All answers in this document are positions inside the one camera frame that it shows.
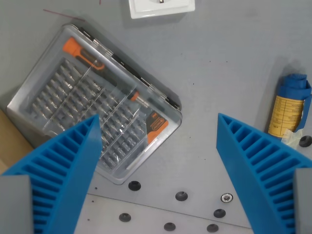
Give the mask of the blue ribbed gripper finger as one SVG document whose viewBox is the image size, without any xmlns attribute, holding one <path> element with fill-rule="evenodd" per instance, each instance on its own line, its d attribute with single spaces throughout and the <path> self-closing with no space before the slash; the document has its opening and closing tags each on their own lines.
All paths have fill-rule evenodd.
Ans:
<svg viewBox="0 0 312 234">
<path fill-rule="evenodd" d="M 312 161 L 280 140 L 218 114 L 216 148 L 255 234 L 295 233 L 293 177 Z"/>
<path fill-rule="evenodd" d="M 37 147 L 3 173 L 29 177 L 34 233 L 74 233 L 101 150 L 99 116 L 94 115 Z"/>
</svg>

